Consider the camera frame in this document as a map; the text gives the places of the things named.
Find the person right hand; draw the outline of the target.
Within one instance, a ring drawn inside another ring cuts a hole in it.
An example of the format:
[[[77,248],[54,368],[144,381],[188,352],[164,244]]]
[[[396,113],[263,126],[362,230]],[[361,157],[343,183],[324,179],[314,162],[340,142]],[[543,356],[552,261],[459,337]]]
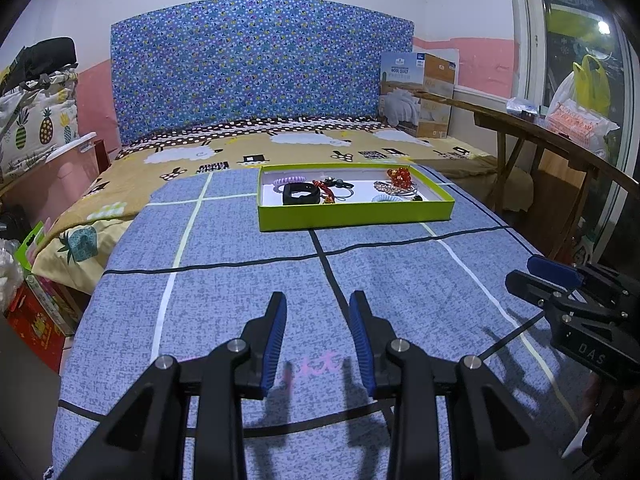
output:
[[[589,422],[582,449],[587,456],[620,467],[639,452],[638,390],[623,390],[592,374],[584,407]]]

